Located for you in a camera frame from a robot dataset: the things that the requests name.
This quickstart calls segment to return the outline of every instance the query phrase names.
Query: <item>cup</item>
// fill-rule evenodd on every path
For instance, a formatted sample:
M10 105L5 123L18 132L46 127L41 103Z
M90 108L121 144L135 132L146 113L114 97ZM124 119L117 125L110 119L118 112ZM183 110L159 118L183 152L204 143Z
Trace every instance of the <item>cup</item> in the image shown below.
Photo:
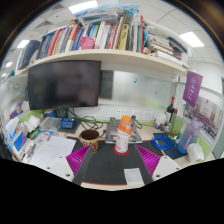
M92 145L93 153L97 152L99 144L99 132L95 130L85 130L79 135L79 140L82 142L83 146Z

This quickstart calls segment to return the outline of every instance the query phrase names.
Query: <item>white shelf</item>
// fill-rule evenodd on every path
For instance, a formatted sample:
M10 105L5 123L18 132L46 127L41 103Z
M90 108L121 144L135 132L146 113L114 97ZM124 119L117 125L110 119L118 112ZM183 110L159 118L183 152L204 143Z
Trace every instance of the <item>white shelf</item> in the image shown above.
M43 59L38 59L32 66L65 60L96 60L101 61L102 63L115 65L122 64L127 66L137 66L144 69L153 69L173 76L187 75L187 69L157 57L131 51L108 49L78 50L60 53Z

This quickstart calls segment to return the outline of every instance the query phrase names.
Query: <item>poster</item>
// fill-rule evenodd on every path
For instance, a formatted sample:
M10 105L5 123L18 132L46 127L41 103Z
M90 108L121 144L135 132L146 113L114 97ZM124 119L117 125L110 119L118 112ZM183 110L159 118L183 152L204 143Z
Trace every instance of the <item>poster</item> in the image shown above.
M195 107L198 94L201 88L202 76L188 71L187 82L184 89L183 100L185 100L189 105Z

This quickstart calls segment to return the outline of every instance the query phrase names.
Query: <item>white paper sheet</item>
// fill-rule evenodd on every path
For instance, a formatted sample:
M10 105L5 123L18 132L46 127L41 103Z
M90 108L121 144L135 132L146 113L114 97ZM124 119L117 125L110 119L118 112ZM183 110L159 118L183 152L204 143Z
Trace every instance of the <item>white paper sheet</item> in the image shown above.
M125 175L127 185L137 185L137 184L144 185L139 168L124 169L124 175Z
M71 154L75 143L76 140L51 136L48 142L43 142L36 149L29 164L43 169L57 157Z

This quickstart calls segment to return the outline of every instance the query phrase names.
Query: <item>computer monitor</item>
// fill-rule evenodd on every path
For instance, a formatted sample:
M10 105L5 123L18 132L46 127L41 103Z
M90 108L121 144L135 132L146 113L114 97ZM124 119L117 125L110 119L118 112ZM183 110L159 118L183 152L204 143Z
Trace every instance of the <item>computer monitor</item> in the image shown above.
M98 106L100 61L58 61L28 70L31 110Z

